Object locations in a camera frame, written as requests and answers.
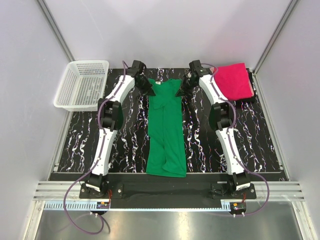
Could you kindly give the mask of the green t shirt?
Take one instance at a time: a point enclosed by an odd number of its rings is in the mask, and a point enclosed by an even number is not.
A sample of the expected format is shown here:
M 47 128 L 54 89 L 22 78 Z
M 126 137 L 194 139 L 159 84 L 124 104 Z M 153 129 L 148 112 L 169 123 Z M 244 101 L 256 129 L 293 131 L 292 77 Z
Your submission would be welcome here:
M 184 178 L 187 161 L 183 134 L 182 98 L 176 96 L 181 80 L 149 79 L 155 96 L 148 97 L 149 154 L 146 173 Z

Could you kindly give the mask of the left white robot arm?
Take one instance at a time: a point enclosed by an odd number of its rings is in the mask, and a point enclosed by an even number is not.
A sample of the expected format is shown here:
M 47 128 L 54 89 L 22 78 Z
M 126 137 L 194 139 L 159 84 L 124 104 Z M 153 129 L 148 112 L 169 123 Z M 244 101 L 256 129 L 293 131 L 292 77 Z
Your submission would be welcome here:
M 123 66 L 123 74 L 119 77 L 114 89 L 107 97 L 98 101 L 98 144 L 92 166 L 84 177 L 84 183 L 80 190 L 81 193 L 89 193 L 97 198 L 103 198 L 109 193 L 107 177 L 109 158 L 115 137 L 124 122 L 123 101 L 135 87 L 144 96 L 155 95 L 152 84 L 144 74 L 146 65 L 143 62 L 134 60 L 130 67 L 126 63 L 123 63 Z

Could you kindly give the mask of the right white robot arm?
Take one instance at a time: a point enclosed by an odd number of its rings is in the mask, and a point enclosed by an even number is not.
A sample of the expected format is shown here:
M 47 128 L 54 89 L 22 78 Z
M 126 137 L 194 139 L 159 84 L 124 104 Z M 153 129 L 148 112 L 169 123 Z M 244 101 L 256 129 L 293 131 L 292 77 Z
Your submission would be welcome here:
M 245 199 L 250 193 L 251 181 L 241 160 L 234 131 L 236 109 L 218 87 L 214 75 L 218 70 L 203 67 L 200 60 L 189 63 L 189 72 L 185 73 L 176 97 L 191 95 L 193 88 L 199 86 L 211 103 L 208 117 L 209 126 L 215 132 L 226 160 L 228 180 L 220 191 L 212 192 L 220 196 L 228 194 L 232 198 Z

